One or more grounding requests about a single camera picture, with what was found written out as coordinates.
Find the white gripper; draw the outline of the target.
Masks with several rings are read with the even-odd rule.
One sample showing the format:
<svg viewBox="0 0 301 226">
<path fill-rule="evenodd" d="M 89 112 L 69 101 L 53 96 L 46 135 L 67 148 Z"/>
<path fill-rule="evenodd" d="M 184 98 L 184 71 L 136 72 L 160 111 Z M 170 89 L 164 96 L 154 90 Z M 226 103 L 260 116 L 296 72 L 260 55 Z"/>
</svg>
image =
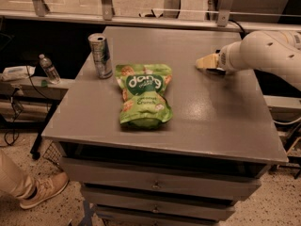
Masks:
<svg viewBox="0 0 301 226">
<path fill-rule="evenodd" d="M 240 52 L 241 42 L 224 46 L 218 54 L 210 54 L 196 61 L 198 69 L 216 69 L 218 66 L 226 72 L 241 71 L 245 63 Z"/>
</svg>

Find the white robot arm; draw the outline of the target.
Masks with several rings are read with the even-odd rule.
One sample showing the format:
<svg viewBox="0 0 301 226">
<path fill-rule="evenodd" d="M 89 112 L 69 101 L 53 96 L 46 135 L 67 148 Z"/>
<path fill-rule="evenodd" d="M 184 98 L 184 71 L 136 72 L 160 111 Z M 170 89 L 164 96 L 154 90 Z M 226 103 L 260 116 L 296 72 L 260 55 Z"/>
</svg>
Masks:
<svg viewBox="0 0 301 226">
<path fill-rule="evenodd" d="M 198 69 L 220 68 L 228 73 L 259 70 L 277 75 L 301 89 L 301 33 L 299 31 L 254 31 L 218 53 L 196 61 Z"/>
</svg>

